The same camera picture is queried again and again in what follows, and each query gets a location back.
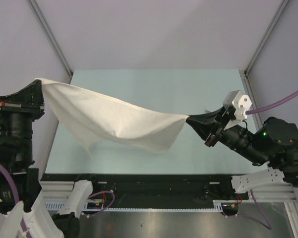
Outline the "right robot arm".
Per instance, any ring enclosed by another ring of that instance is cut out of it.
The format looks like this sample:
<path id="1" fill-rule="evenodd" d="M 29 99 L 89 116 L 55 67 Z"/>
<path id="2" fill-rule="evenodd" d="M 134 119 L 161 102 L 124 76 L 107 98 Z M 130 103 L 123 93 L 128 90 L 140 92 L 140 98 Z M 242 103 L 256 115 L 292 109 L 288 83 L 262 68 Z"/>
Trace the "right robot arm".
<path id="1" fill-rule="evenodd" d="M 298 187 L 298 128 L 275 117 L 268 118 L 263 126 L 252 133 L 239 123 L 245 116 L 233 107 L 190 115 L 186 119 L 208 147 L 218 142 L 247 159 L 254 166 L 267 164 L 268 169 L 253 174 L 232 176 L 220 180 L 216 194 L 231 199 L 254 188 L 278 183 Z"/>

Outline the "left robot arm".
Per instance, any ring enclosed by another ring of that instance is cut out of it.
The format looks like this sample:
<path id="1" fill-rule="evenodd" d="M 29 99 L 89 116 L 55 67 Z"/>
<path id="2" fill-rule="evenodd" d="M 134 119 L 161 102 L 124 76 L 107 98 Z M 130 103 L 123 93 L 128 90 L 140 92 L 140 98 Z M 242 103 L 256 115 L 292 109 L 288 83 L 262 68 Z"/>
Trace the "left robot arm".
<path id="1" fill-rule="evenodd" d="M 5 216 L 1 238 L 76 238 L 86 200 L 100 192 L 93 175 L 79 175 L 65 205 L 49 214 L 32 159 L 32 124 L 43 114 L 40 80 L 0 96 L 0 214 Z"/>

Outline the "white cloth napkin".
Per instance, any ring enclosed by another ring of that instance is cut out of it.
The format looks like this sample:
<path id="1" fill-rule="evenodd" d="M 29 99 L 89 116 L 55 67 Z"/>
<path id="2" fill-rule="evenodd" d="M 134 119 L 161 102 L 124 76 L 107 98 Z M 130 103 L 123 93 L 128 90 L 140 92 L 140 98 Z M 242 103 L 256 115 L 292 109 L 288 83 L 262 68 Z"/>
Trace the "white cloth napkin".
<path id="1" fill-rule="evenodd" d="M 87 151 L 99 141 L 168 150 L 188 119 L 188 115 L 152 111 L 74 85 L 39 81 L 59 122 Z"/>

